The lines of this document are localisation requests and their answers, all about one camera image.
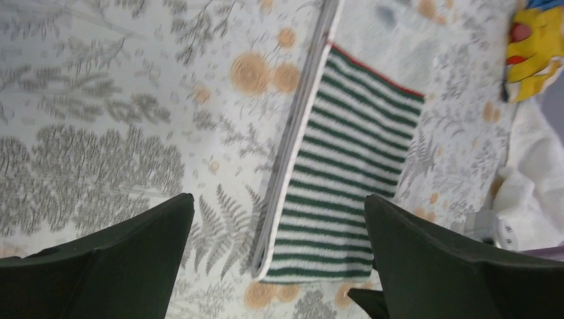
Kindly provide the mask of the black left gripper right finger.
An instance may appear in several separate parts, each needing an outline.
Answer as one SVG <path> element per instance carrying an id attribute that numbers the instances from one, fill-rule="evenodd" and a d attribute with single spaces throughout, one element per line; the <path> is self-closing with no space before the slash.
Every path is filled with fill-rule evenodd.
<path id="1" fill-rule="evenodd" d="M 370 195 L 365 223 L 391 318 L 562 318 L 563 263 L 499 249 Z"/>

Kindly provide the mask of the blue yellow cartoon towel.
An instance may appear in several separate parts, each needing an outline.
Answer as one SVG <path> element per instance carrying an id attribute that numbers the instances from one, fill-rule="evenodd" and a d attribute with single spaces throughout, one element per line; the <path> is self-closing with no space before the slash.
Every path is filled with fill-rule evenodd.
<path id="1" fill-rule="evenodd" d="M 505 56 L 504 99 L 533 98 L 563 72 L 563 2 L 528 1 L 513 16 Z"/>

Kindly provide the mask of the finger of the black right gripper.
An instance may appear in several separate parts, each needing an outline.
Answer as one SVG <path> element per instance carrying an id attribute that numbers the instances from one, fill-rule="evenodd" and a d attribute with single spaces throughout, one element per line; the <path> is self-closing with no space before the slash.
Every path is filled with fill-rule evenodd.
<path id="1" fill-rule="evenodd" d="M 352 288 L 347 296 L 360 306 L 372 319 L 389 319 L 383 291 Z"/>

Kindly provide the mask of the green white striped towel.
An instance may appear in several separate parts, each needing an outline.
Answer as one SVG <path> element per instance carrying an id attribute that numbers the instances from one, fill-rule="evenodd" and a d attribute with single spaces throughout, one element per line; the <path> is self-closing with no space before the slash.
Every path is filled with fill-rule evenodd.
<path id="1" fill-rule="evenodd" d="M 366 280 L 364 200 L 394 197 L 424 103 L 406 69 L 415 15 L 399 1 L 341 1 L 269 200 L 252 278 Z"/>

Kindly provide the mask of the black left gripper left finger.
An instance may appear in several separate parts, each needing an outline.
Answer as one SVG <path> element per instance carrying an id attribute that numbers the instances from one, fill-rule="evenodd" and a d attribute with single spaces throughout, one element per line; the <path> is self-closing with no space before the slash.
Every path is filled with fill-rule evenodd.
<path id="1" fill-rule="evenodd" d="M 164 318 L 194 218 L 181 193 L 27 257 L 1 259 L 2 318 Z"/>

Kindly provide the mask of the floral patterned table mat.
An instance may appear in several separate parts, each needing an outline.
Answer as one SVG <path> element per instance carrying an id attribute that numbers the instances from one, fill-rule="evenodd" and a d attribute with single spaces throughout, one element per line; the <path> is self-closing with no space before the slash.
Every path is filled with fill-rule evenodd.
<path id="1" fill-rule="evenodd" d="M 362 283 L 263 284 L 249 268 L 268 183 L 332 1 L 1 1 L 1 258 L 181 193 L 196 214 L 164 318 L 369 318 Z M 526 1 L 398 1 L 447 31 L 402 177 L 452 230 L 500 184 L 515 106 L 503 38 Z"/>

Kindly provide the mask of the white fluffy towel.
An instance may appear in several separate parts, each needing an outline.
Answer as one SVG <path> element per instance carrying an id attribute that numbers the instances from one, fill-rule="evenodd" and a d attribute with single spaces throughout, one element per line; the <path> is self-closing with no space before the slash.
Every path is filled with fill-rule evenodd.
<path id="1" fill-rule="evenodd" d="M 517 105 L 502 183 L 492 209 L 506 249 L 529 251 L 563 242 L 563 144 L 534 99 Z"/>

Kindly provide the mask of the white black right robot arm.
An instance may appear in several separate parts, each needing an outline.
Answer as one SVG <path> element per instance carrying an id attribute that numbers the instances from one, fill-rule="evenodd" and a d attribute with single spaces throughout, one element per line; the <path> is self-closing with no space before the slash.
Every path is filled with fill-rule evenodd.
<path id="1" fill-rule="evenodd" d="M 490 209 L 471 213 L 464 223 L 463 234 L 471 239 L 509 251 L 518 251 L 515 229 L 506 219 L 497 217 Z M 352 288 L 347 296 L 360 306 L 370 318 L 390 318 L 383 291 Z"/>

